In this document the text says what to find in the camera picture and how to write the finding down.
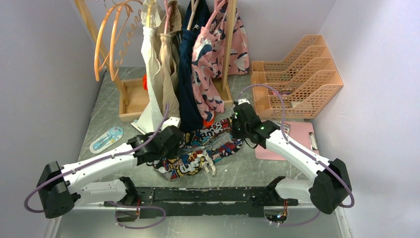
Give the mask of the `comic print shorts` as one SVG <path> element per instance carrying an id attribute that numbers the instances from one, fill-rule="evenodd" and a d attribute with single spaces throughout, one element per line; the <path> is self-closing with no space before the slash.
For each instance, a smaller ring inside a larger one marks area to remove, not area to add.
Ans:
<path id="1" fill-rule="evenodd" d="M 167 180 L 193 176 L 202 169 L 215 176 L 216 163 L 242 148 L 243 140 L 233 138 L 232 128 L 233 117 L 228 117 L 203 129 L 186 132 L 179 155 L 149 162 L 147 166 L 154 168 Z"/>

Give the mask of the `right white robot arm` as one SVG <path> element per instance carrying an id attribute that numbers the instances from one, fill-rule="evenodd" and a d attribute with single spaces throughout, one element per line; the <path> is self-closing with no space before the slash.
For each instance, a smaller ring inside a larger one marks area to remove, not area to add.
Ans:
<path id="1" fill-rule="evenodd" d="M 236 102 L 233 108 L 232 136 L 271 151 L 298 168 L 307 180 L 282 178 L 267 192 L 272 205 L 285 199 L 311 202 L 320 212 L 331 214 L 349 197 L 355 203 L 346 164 L 329 160 L 298 143 L 281 126 L 270 120 L 261 121 L 252 105 Z"/>

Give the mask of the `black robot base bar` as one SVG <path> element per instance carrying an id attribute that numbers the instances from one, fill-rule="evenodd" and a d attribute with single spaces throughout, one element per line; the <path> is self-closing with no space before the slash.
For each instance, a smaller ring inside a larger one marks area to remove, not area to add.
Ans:
<path id="1" fill-rule="evenodd" d="M 118 204 L 141 206 L 140 218 L 156 218 L 160 210 L 145 209 L 157 206 L 167 216 L 247 215 L 264 217 L 268 207 L 297 206 L 296 199 L 282 199 L 273 188 L 242 187 L 137 187 L 118 201 Z"/>

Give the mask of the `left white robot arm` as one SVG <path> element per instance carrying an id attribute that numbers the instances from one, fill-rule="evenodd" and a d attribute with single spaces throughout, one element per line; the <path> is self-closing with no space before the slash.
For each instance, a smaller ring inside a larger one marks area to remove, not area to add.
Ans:
<path id="1" fill-rule="evenodd" d="M 48 163 L 37 183 L 41 212 L 52 219 L 76 206 L 100 201 L 133 205 L 137 191 L 130 178 L 98 180 L 122 169 L 174 158 L 183 140 L 181 130 L 171 125 L 160 132 L 136 135 L 115 149 L 82 162 L 63 166 L 57 161 Z"/>

